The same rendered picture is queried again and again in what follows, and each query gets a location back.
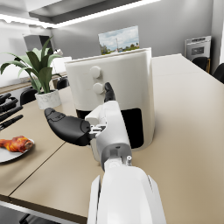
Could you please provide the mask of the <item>framed landscape picture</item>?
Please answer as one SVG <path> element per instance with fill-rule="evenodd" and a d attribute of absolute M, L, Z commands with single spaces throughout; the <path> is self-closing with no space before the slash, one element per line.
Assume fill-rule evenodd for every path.
<path fill-rule="evenodd" d="M 98 35 L 101 54 L 121 53 L 139 48 L 138 26 L 131 26 Z"/>

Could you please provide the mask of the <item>pale air fryer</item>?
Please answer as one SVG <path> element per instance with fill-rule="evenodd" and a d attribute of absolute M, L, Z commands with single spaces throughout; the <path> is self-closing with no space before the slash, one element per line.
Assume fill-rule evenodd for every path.
<path fill-rule="evenodd" d="M 150 48 L 75 59 L 65 66 L 79 118 L 97 124 L 89 113 L 104 103 L 105 84 L 109 83 L 122 111 L 131 149 L 140 151 L 152 142 L 155 112 Z"/>

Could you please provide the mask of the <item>black chair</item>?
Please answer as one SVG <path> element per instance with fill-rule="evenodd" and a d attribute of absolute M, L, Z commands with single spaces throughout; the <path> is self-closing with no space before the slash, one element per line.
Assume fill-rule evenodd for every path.
<path fill-rule="evenodd" d="M 192 63 L 208 72 L 210 67 L 210 60 L 208 57 L 197 57 L 192 60 Z"/>
<path fill-rule="evenodd" d="M 21 95 L 20 95 L 20 105 L 25 105 L 29 102 L 32 102 L 36 99 L 35 94 L 38 91 L 32 87 L 26 89 Z"/>
<path fill-rule="evenodd" d="M 213 77 L 224 84 L 224 63 L 221 63 L 213 73 Z"/>
<path fill-rule="evenodd" d="M 69 86 L 68 78 L 60 78 L 57 82 L 57 89 L 66 88 Z"/>

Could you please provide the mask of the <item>roasted drumstick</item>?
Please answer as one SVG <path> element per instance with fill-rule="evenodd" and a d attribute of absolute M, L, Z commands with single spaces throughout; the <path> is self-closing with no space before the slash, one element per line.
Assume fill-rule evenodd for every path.
<path fill-rule="evenodd" d="M 0 139 L 0 147 L 4 147 L 5 149 L 11 152 L 24 153 L 32 146 L 33 142 L 24 136 L 16 136 L 13 137 L 11 140 Z"/>

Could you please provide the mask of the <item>grey round plate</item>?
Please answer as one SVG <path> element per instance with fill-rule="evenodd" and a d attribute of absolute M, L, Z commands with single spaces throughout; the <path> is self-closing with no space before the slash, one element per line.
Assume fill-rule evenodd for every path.
<path fill-rule="evenodd" d="M 3 162 L 8 162 L 11 161 L 12 159 L 18 158 L 23 156 L 27 151 L 29 150 L 25 150 L 24 152 L 12 152 L 12 151 L 8 151 L 6 148 L 4 147 L 0 147 L 0 163 Z"/>

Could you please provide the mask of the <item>built-in wall oven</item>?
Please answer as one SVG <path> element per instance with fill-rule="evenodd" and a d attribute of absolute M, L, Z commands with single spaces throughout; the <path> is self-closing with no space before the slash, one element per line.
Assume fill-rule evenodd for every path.
<path fill-rule="evenodd" d="M 211 36 L 190 38 L 185 41 L 185 57 L 193 60 L 198 57 L 210 57 Z"/>

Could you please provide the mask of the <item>potted green plant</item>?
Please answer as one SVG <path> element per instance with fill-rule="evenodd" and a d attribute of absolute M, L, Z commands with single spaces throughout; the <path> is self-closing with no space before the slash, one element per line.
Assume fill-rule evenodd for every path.
<path fill-rule="evenodd" d="M 0 74 L 10 65 L 20 68 L 18 75 L 23 71 L 29 74 L 31 85 L 37 91 L 35 98 L 40 109 L 55 108 L 61 104 L 59 91 L 50 89 L 50 81 L 54 76 L 51 64 L 54 59 L 60 58 L 60 55 L 53 53 L 53 49 L 48 47 L 50 40 L 49 38 L 44 43 L 41 50 L 33 48 L 23 56 L 14 55 L 14 60 L 0 66 Z"/>

